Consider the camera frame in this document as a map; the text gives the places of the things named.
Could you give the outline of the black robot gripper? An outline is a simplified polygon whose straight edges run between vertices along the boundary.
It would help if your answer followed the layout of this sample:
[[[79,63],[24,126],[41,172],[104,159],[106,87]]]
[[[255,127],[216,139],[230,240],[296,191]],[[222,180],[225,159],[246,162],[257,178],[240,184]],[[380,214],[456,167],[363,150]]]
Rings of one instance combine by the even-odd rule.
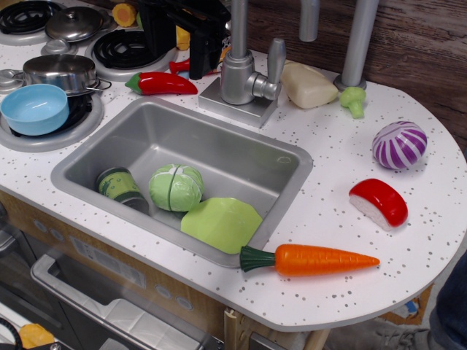
[[[199,80],[218,65],[231,13],[221,1],[139,1],[147,45],[161,56],[177,45],[176,27],[190,33],[189,75]]]

